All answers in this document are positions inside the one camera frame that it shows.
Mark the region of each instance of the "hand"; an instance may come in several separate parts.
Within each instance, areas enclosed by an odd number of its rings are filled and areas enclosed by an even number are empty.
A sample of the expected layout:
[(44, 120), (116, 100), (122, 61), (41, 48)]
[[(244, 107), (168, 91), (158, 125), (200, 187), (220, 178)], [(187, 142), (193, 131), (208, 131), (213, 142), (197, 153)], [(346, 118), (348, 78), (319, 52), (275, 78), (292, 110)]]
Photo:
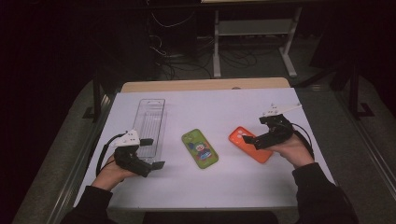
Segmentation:
[(308, 149), (295, 134), (287, 141), (266, 149), (278, 152), (280, 156), (286, 158), (286, 160), (293, 164), (294, 168), (315, 162), (309, 154)]
[(108, 158), (105, 167), (92, 182), (93, 187), (99, 189), (112, 190), (116, 187), (123, 179), (136, 176), (136, 174), (120, 168), (114, 159), (114, 156)]

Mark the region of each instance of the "orange phone case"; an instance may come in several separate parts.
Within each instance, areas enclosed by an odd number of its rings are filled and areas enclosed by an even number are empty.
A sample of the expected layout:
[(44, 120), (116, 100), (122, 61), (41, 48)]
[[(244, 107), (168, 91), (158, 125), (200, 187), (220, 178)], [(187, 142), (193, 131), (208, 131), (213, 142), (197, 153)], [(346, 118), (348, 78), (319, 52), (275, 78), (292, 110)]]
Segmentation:
[(234, 143), (237, 147), (241, 148), (243, 151), (245, 151), (250, 157), (252, 157), (254, 160), (256, 160), (259, 163), (265, 163), (268, 161), (268, 159), (271, 157), (273, 154), (272, 151), (269, 150), (257, 150), (253, 145), (251, 144), (246, 144), (244, 141), (244, 138), (242, 135), (247, 135), (247, 136), (253, 136), (255, 135), (245, 128), (239, 126), (233, 131), (230, 136), (229, 140)]

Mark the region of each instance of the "person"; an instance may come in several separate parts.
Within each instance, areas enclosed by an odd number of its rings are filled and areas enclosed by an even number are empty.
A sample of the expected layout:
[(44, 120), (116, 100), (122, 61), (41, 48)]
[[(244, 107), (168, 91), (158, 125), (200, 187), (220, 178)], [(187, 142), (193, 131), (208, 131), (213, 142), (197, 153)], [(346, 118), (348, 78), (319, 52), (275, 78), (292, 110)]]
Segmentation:
[[(295, 183), (298, 187), (297, 203), (300, 219), (297, 223), (304, 224), (349, 224), (359, 223), (353, 207), (348, 202), (345, 193), (333, 183), (331, 183), (323, 174), (318, 163), (314, 161), (308, 149), (297, 135), (293, 135), (289, 140), (268, 147), (267, 150), (278, 152), (283, 158), (289, 161), (295, 168), (292, 171)], [(106, 166), (103, 168), (99, 176), (92, 182), (90, 186), (85, 188), (84, 193), (78, 205), (62, 220), (62, 224), (79, 224), (79, 223), (115, 223), (108, 218), (106, 209), (111, 199), (110, 192), (123, 179), (135, 176), (136, 174), (121, 169), (111, 156)], [(209, 223), (199, 220), (202, 217), (200, 213), (171, 213), (172, 221), (167, 222), (168, 217), (161, 217), (156, 213), (147, 213), (144, 223), (155, 223), (152, 220), (162, 220), (162, 223)], [(227, 214), (227, 220), (217, 219), (211, 223), (236, 223), (244, 213), (222, 213)], [(255, 219), (259, 217), (258, 223), (277, 223), (277, 219), (264, 212), (246, 213), (249, 218)], [(184, 221), (176, 221), (178, 218), (184, 218)], [(241, 223), (252, 223), (248, 218), (242, 217)]]

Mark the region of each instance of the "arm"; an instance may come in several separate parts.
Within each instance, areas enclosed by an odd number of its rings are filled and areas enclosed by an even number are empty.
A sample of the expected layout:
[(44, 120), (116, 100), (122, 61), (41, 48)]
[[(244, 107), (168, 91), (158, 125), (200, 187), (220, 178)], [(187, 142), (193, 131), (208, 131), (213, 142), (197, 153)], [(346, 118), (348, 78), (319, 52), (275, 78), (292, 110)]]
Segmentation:
[(292, 174), (298, 186), (297, 202), (302, 223), (358, 223), (344, 192), (326, 178), (296, 135), (267, 149), (280, 153), (294, 165)]
[(121, 169), (111, 156), (90, 186), (85, 188), (78, 205), (69, 212), (62, 224), (105, 224), (115, 223), (107, 216), (107, 207), (113, 193), (110, 191), (115, 188), (123, 179), (136, 174)]

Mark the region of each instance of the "green phone case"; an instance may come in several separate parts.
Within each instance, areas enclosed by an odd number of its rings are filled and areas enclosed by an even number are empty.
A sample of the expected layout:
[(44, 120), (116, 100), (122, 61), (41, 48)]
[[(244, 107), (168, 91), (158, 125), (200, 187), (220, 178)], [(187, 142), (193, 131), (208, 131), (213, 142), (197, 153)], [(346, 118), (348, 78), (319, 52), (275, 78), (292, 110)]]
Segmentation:
[(181, 136), (181, 141), (190, 152), (198, 167), (205, 169), (219, 160), (219, 155), (209, 144), (199, 129), (194, 129)]

